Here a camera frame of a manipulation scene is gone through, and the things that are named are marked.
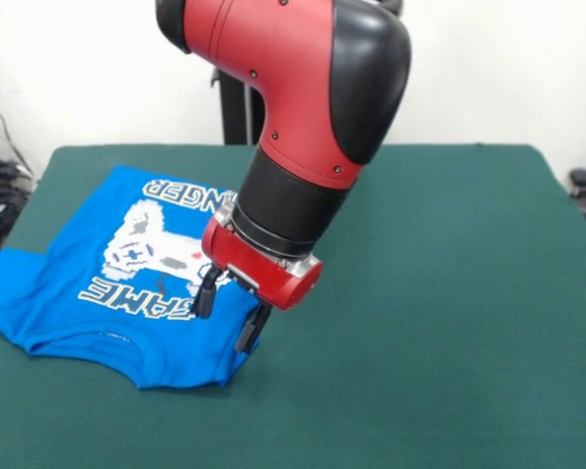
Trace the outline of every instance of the table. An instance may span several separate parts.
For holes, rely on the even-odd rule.
[[[234,189],[251,154],[59,149],[8,246],[43,252],[116,163]],[[586,223],[536,149],[382,148],[316,255],[225,389],[0,336],[0,468],[586,468]]]

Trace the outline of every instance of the t-shirt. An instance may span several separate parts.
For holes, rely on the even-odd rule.
[[[0,251],[0,332],[31,356],[98,362],[139,388],[225,386],[258,301],[222,277],[213,314],[190,305],[210,267],[201,237],[235,193],[116,167],[45,255]]]

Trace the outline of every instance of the red robot arm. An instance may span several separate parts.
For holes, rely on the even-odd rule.
[[[267,118],[233,205],[213,217],[213,261],[194,302],[208,318],[228,273],[262,305],[239,350],[249,351],[271,306],[288,310],[322,269],[316,242],[382,144],[411,62],[406,28],[362,0],[157,0],[161,31],[186,53],[257,89]]]

